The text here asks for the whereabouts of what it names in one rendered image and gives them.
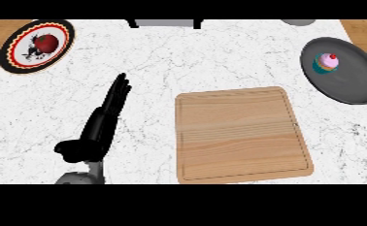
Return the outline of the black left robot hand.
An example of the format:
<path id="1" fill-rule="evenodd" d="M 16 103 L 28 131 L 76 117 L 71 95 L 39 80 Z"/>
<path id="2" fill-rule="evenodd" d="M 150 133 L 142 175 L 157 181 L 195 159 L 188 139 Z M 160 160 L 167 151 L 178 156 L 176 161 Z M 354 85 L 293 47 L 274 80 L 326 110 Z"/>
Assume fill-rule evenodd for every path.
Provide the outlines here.
<path id="1" fill-rule="evenodd" d="M 104 160 L 113 144 L 117 118 L 130 88 L 129 79 L 121 73 L 115 77 L 102 106 L 90 114 L 80 138 L 62 141 L 55 146 L 55 152 L 64 156 L 67 162 L 99 162 Z"/>

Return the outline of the wooden cutting board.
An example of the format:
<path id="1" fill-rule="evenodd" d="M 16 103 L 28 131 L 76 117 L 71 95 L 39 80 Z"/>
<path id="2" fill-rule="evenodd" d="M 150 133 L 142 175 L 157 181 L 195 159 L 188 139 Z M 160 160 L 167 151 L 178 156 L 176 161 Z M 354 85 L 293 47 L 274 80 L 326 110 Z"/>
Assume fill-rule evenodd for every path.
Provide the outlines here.
<path id="1" fill-rule="evenodd" d="M 182 183 L 244 182 L 312 174 L 292 103 L 278 86 L 179 94 L 175 130 Z"/>

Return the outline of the pink frosted cupcake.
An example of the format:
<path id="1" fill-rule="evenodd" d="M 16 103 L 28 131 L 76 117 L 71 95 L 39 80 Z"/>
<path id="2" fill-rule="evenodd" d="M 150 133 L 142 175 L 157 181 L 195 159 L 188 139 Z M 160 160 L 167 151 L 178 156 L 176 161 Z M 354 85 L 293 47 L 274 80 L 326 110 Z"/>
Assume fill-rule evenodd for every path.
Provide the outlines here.
<path id="1" fill-rule="evenodd" d="M 333 53 L 318 53 L 312 61 L 312 69 L 318 74 L 329 74 L 339 69 L 339 58 Z"/>

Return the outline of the dark grey pan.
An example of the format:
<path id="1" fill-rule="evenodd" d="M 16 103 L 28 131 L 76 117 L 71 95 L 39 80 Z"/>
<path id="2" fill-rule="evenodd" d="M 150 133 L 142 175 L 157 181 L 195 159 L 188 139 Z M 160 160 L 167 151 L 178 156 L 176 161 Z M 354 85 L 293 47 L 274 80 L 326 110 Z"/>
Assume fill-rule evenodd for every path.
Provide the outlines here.
<path id="1" fill-rule="evenodd" d="M 317 67 L 317 56 L 332 53 L 337 69 Z M 300 68 L 317 90 L 340 103 L 367 105 L 367 52 L 352 43 L 332 37 L 311 40 L 299 56 Z"/>

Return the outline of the red tomato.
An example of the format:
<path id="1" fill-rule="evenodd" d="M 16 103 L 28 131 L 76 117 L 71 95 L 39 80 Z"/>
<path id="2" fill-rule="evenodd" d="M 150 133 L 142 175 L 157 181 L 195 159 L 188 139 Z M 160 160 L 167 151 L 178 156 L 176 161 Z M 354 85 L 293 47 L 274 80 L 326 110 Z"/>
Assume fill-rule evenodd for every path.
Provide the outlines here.
<path id="1" fill-rule="evenodd" d="M 41 35 L 34 40 L 34 46 L 36 46 L 36 48 L 39 49 L 40 52 L 52 53 L 56 50 L 58 46 L 59 46 L 59 40 L 50 34 Z"/>

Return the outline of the patterned round plate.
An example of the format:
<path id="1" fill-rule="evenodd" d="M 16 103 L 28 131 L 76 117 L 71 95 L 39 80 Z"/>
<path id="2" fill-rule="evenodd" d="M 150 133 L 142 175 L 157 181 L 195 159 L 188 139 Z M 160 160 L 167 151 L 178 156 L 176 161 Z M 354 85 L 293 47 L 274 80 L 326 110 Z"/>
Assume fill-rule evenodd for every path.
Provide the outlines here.
<path id="1" fill-rule="evenodd" d="M 64 19 L 39 19 L 22 26 L 0 47 L 0 67 L 13 74 L 49 68 L 67 54 L 74 28 Z"/>

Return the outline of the grey appliance with black legs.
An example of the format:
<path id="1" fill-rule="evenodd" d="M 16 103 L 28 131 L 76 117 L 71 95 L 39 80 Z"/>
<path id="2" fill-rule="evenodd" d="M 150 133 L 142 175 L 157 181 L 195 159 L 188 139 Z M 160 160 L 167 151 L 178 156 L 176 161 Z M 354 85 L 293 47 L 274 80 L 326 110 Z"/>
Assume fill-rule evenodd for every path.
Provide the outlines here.
<path id="1" fill-rule="evenodd" d="M 201 28 L 201 19 L 129 19 L 127 24 L 132 28 L 141 26 L 172 26 L 172 27 L 192 27 Z"/>

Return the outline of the grey round object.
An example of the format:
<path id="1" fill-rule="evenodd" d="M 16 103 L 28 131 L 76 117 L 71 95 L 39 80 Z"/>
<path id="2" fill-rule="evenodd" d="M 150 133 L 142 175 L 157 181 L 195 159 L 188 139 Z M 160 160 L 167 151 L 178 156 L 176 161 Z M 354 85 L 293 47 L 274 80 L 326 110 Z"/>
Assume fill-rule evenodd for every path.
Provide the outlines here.
<path id="1" fill-rule="evenodd" d="M 315 19 L 281 19 L 281 20 L 293 26 L 306 26 L 315 22 Z"/>

